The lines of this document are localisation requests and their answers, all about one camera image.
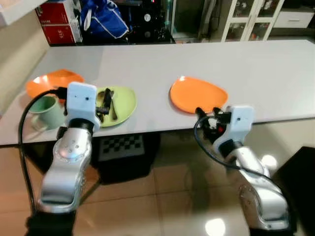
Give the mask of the golden spoon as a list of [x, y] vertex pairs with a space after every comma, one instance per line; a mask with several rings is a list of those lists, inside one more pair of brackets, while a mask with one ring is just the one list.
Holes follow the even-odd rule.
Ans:
[[119, 119], [117, 112], [115, 110], [115, 103], [114, 103], [114, 97], [115, 97], [115, 92], [111, 91], [111, 105], [110, 105], [110, 117], [113, 121], [117, 121], [117, 119]]

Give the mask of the light green plate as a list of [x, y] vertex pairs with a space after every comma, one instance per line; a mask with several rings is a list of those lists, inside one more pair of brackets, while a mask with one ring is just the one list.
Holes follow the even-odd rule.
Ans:
[[117, 119], [113, 119], [112, 112], [110, 112], [109, 115], [104, 115], [101, 127], [111, 127], [126, 121], [135, 111], [137, 102], [132, 88], [126, 86], [98, 87], [97, 93], [104, 92], [106, 89], [113, 91], [112, 107], [115, 110]]

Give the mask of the orange plate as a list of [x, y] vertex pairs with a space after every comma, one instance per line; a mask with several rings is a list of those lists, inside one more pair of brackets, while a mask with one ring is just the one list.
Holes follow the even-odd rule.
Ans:
[[169, 90], [171, 103], [186, 113], [195, 113], [196, 108], [208, 111], [214, 107], [222, 108], [229, 94], [207, 81], [191, 76], [178, 77]]
[[83, 83], [85, 79], [76, 72], [71, 70], [60, 69], [38, 76], [28, 81], [25, 85], [25, 92], [29, 97], [35, 97], [47, 90], [56, 89], [58, 87], [66, 88], [72, 82]]

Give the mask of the checkerboard calibration sheet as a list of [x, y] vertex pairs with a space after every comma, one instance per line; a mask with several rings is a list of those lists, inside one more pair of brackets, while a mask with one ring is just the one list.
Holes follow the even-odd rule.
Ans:
[[104, 137], [100, 140], [99, 161], [121, 159], [145, 154], [142, 135]]

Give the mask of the green mug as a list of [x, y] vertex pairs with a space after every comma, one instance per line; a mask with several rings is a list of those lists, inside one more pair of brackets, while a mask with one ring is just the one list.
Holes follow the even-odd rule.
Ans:
[[44, 96], [29, 108], [31, 127], [37, 132], [59, 128], [65, 123], [63, 109], [56, 96]]

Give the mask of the black box under table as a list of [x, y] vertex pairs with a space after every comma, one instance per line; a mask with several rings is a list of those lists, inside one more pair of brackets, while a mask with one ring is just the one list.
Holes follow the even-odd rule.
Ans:
[[150, 173], [155, 162], [156, 153], [159, 150], [160, 134], [135, 133], [134, 135], [142, 135], [145, 149], [144, 155], [107, 161], [99, 161], [97, 159], [100, 151], [100, 140], [104, 137], [92, 139], [93, 154], [91, 165], [96, 169], [102, 184], [127, 182], [146, 177]]

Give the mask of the blue bag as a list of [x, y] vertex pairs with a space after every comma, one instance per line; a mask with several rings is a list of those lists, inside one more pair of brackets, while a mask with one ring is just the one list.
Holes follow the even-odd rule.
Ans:
[[101, 39], [117, 40], [129, 32], [119, 7], [112, 0], [80, 0], [80, 29]]

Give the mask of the red cardboard box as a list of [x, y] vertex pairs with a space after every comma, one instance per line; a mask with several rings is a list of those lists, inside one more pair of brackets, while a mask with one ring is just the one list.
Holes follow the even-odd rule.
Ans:
[[35, 12], [50, 45], [76, 44], [83, 41], [79, 16], [80, 0], [48, 0]]

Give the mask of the white glass door cabinet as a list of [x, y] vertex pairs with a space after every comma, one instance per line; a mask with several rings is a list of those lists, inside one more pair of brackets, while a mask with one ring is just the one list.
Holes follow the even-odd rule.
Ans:
[[285, 0], [231, 0], [221, 41], [264, 41]]

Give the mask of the dark glossy furniture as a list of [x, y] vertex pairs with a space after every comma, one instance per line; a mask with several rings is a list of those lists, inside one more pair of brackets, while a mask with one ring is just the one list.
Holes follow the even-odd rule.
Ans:
[[292, 219], [301, 223], [305, 236], [315, 236], [315, 148], [301, 147], [274, 174], [285, 194]]

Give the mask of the white drawer unit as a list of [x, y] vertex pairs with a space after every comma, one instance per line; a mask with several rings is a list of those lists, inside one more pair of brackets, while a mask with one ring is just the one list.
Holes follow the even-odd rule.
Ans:
[[315, 13], [280, 11], [275, 20], [274, 29], [306, 29]]

